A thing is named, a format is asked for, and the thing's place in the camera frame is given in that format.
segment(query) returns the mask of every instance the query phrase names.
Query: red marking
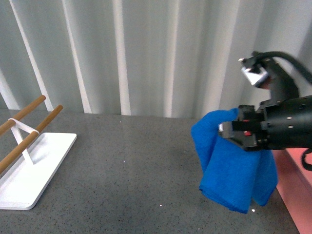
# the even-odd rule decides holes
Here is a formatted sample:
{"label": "red marking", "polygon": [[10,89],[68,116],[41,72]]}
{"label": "red marking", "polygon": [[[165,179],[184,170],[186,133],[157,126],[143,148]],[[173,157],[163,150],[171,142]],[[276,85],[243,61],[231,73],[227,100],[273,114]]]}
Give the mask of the red marking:
{"label": "red marking", "polygon": [[[243,122],[249,122],[249,119],[244,119]],[[244,131],[244,135],[250,137],[252,133],[250,131]]]}

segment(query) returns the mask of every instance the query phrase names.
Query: robotic arm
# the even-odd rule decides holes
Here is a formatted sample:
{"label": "robotic arm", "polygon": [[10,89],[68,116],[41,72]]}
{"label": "robotic arm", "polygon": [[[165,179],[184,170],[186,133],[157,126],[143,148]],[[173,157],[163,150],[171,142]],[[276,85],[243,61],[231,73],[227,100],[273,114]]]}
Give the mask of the robotic arm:
{"label": "robotic arm", "polygon": [[269,83],[271,99],[254,106],[240,105],[235,121],[219,125],[219,135],[245,151],[262,149],[308,148],[303,153],[302,165],[312,171],[305,161],[312,152],[312,96],[299,97],[293,79],[273,57],[289,61],[312,84],[312,74],[295,58],[283,52],[253,52],[241,58],[242,72],[250,83],[260,88]]}

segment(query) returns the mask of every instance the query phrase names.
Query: curtain fold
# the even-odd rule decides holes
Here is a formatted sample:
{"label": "curtain fold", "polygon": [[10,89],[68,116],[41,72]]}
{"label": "curtain fold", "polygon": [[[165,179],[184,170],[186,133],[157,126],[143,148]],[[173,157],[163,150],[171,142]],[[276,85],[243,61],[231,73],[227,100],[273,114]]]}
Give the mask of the curtain fold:
{"label": "curtain fold", "polygon": [[[0,1],[0,108],[200,118],[258,105],[238,59],[292,54],[312,70],[308,0]],[[284,61],[301,95],[312,88]]]}

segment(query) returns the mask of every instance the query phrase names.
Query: pink surface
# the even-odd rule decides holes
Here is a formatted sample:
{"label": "pink surface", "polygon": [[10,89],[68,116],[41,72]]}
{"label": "pink surface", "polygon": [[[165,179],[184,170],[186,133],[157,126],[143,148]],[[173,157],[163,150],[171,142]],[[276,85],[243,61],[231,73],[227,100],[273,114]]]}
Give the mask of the pink surface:
{"label": "pink surface", "polygon": [[301,165],[304,151],[305,149],[288,149],[274,151],[273,154],[279,179],[277,189],[299,232],[311,234],[312,172],[306,171]]}

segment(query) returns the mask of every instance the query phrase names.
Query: blue towel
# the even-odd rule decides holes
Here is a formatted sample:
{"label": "blue towel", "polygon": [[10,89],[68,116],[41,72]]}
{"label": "blue towel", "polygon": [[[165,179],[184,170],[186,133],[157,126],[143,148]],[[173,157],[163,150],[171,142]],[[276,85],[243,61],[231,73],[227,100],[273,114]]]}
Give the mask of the blue towel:
{"label": "blue towel", "polygon": [[267,204],[277,185],[271,151],[246,152],[218,135],[218,125],[237,118],[238,110],[213,111],[192,127],[203,178],[199,189],[232,211],[247,213],[251,199]]}

